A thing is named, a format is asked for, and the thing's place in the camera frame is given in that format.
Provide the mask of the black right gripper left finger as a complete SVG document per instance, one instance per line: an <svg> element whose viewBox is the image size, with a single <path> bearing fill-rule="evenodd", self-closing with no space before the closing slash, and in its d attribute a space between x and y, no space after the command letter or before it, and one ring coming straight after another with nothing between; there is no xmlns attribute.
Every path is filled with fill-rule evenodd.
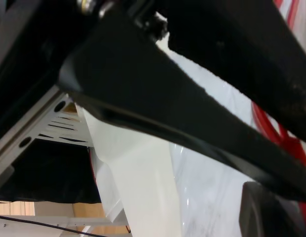
<svg viewBox="0 0 306 237"><path fill-rule="evenodd" d="M275 237L276 200L255 182L243 184L239 226L243 237Z"/></svg>

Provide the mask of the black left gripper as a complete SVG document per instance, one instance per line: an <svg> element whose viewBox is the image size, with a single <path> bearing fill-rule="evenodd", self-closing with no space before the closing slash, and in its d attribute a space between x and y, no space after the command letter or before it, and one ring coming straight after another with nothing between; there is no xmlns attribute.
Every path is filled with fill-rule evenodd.
<svg viewBox="0 0 306 237"><path fill-rule="evenodd" d="M58 83L62 65L102 20L126 20L155 44L165 28L156 17L160 5L158 0L0 0L0 155L20 154L47 124L47 114L61 109L69 95Z"/></svg>

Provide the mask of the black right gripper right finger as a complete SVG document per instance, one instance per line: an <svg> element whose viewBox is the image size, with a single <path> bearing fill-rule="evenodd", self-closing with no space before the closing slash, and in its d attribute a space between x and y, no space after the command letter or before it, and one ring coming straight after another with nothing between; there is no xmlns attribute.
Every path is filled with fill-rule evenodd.
<svg viewBox="0 0 306 237"><path fill-rule="evenodd" d="M285 222L288 226L288 237L302 237L303 229L301 228L301 213L299 204L296 201L278 197L279 203L284 211Z"/></svg>

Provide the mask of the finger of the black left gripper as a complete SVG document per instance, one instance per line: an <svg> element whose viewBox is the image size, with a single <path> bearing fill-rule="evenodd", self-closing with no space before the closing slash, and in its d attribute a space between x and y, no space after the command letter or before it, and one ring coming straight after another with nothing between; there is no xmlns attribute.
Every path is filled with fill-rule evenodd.
<svg viewBox="0 0 306 237"><path fill-rule="evenodd" d="M182 145L306 202L306 168L216 102L126 20L102 20L65 60L58 83L103 122Z"/></svg>
<svg viewBox="0 0 306 237"><path fill-rule="evenodd" d="M306 130L306 53L270 0L170 0L170 48Z"/></svg>

